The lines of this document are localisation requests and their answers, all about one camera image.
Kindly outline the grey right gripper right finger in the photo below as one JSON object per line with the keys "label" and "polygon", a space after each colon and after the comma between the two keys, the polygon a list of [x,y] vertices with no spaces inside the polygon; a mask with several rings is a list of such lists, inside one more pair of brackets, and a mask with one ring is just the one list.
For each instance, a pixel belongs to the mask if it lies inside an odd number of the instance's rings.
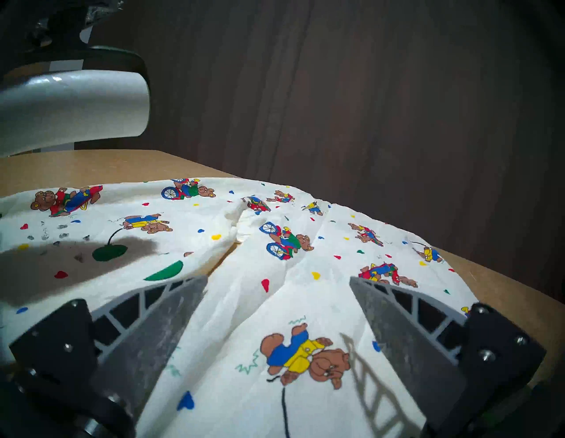
{"label": "grey right gripper right finger", "polygon": [[426,417],[421,437],[504,437],[505,402],[546,349],[482,302],[461,313],[423,292],[351,277],[380,351]]}

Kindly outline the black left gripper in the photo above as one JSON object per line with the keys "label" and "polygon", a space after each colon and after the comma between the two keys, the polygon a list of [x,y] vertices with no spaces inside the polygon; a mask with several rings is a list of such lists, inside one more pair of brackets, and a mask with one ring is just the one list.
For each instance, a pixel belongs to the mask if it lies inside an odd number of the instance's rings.
{"label": "black left gripper", "polygon": [[17,48],[90,49],[81,33],[125,5],[126,1],[18,1]]}

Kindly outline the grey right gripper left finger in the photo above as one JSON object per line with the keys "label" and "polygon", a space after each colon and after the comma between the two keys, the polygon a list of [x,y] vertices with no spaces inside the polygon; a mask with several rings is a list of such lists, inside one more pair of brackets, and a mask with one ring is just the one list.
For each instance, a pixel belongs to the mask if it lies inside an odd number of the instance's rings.
{"label": "grey right gripper left finger", "polygon": [[74,411],[116,394],[137,418],[191,316],[207,276],[126,292],[93,310],[67,301],[9,344],[18,384]]}

